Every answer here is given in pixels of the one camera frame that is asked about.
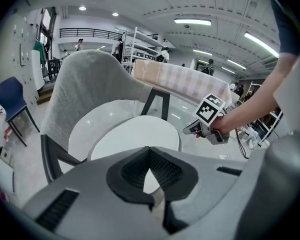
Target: white cabinet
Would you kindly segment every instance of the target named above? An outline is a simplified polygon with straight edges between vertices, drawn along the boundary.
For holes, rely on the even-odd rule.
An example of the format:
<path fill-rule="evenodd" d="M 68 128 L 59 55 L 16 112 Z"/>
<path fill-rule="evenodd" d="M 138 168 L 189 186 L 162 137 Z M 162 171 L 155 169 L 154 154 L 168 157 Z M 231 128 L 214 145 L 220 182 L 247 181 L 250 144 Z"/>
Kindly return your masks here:
<path fill-rule="evenodd" d="M 0 83 L 16 77 L 23 86 L 23 98 L 31 113 L 39 96 L 32 68 L 34 45 L 33 29 L 21 16 L 11 15 L 0 25 Z"/>
<path fill-rule="evenodd" d="M 45 81 L 43 79 L 41 64 L 40 64 L 40 52 L 37 50 L 32 50 L 30 57 L 32 58 L 32 71 L 33 71 L 35 88 L 39 90 L 45 84 Z"/>

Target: metal chair leg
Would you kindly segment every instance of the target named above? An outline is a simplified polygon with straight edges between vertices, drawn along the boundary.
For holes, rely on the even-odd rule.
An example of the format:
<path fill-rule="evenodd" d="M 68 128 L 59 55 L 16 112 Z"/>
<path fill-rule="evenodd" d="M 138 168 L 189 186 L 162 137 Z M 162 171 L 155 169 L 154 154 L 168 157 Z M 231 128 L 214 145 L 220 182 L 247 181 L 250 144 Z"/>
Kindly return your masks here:
<path fill-rule="evenodd" d="M 35 120 L 32 118 L 32 116 L 31 116 L 31 114 L 30 114 L 30 111 L 29 111 L 28 107 L 25 108 L 25 111 L 26 111 L 26 113 L 28 114 L 28 116 L 29 116 L 31 122 L 33 123 L 34 127 L 35 127 L 35 128 L 37 129 L 37 131 L 40 133 L 40 130 L 39 130 L 39 128 L 37 127 Z"/>
<path fill-rule="evenodd" d="M 18 128 L 16 127 L 15 123 L 14 123 L 12 120 L 10 121 L 10 123 L 12 124 L 12 126 L 14 127 L 14 129 L 17 131 L 17 133 L 18 133 L 21 137 L 23 137 L 22 134 L 20 133 L 20 131 L 18 130 Z"/>
<path fill-rule="evenodd" d="M 16 129 L 13 127 L 13 125 L 11 124 L 10 121 L 7 122 L 9 124 L 9 126 L 11 127 L 11 130 L 14 132 L 14 134 L 18 137 L 18 139 L 23 143 L 23 145 L 26 147 L 27 144 L 24 142 L 24 140 L 21 138 L 21 136 L 18 134 L 18 132 L 16 131 Z"/>

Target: recessed ceiling light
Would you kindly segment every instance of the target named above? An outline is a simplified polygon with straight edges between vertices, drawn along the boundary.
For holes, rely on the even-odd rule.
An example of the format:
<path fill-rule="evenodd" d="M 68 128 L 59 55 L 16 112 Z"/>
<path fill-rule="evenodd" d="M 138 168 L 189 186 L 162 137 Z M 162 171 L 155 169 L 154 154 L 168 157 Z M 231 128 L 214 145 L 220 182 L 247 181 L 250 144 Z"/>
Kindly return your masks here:
<path fill-rule="evenodd" d="M 229 69 L 227 69 L 227 68 L 225 68 L 225 67 L 221 67 L 222 69 L 224 69 L 224 70 L 226 70 L 226 71 L 229 71 L 231 74 L 235 74 L 235 72 L 233 72 L 233 71 L 231 71 L 231 70 L 229 70 Z"/>
<path fill-rule="evenodd" d="M 244 69 L 244 70 L 246 70 L 246 69 L 247 69 L 246 67 L 244 67 L 244 66 L 241 66 L 240 64 L 238 64 L 238 63 L 236 63 L 236 62 L 234 62 L 234 61 L 232 61 L 232 60 L 230 60 L 230 59 L 228 59 L 228 62 L 231 62 L 231 63 L 233 63 L 233 64 L 237 65 L 238 67 L 240 67 L 240 68 L 242 68 L 242 69 Z"/>
<path fill-rule="evenodd" d="M 206 62 L 204 60 L 198 59 L 199 62 L 205 63 L 205 64 L 209 64 L 209 62 Z"/>
<path fill-rule="evenodd" d="M 195 49 L 193 49 L 193 51 L 194 51 L 194 52 L 197 52 L 197 53 L 202 53 L 202 54 L 206 54 L 206 55 L 212 56 L 212 53 L 205 52 L 205 51 L 202 51 L 202 50 L 195 50 Z"/>
<path fill-rule="evenodd" d="M 195 18 L 175 18 L 174 22 L 177 24 L 199 24 L 211 26 L 211 20 L 195 19 Z"/>
<path fill-rule="evenodd" d="M 250 40 L 256 42 L 258 45 L 262 46 L 263 48 L 265 48 L 267 51 L 269 51 L 276 58 L 279 58 L 279 54 L 274 49 L 272 49 L 269 45 L 265 44 L 264 42 L 262 42 L 261 40 L 259 40 L 255 36 L 249 34 L 248 32 L 245 32 L 244 36 L 246 38 L 249 38 Z"/>

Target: window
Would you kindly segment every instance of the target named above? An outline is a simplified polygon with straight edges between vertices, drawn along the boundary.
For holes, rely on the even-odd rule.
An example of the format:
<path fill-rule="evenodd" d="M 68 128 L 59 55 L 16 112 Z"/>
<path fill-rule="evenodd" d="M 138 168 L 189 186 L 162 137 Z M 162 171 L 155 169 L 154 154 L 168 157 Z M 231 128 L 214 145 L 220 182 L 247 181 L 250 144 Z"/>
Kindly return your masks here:
<path fill-rule="evenodd" d="M 46 45 L 47 40 L 48 40 L 48 38 L 43 33 L 40 33 L 40 43 Z"/>
<path fill-rule="evenodd" d="M 45 26 L 45 28 L 48 30 L 49 29 L 49 24 L 50 24 L 50 15 L 47 9 L 44 10 L 43 13 L 43 19 L 42 19 L 42 24 Z"/>

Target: black sleeve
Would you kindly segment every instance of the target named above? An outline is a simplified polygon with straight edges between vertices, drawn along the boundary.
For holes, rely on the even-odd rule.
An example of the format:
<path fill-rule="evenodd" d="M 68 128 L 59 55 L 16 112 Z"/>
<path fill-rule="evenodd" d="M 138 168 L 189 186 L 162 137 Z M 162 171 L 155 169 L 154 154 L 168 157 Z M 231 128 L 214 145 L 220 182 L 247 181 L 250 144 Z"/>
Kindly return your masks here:
<path fill-rule="evenodd" d="M 300 34 L 293 21 L 282 11 L 275 0 L 271 0 L 276 24 L 279 29 L 279 53 L 300 54 Z"/>

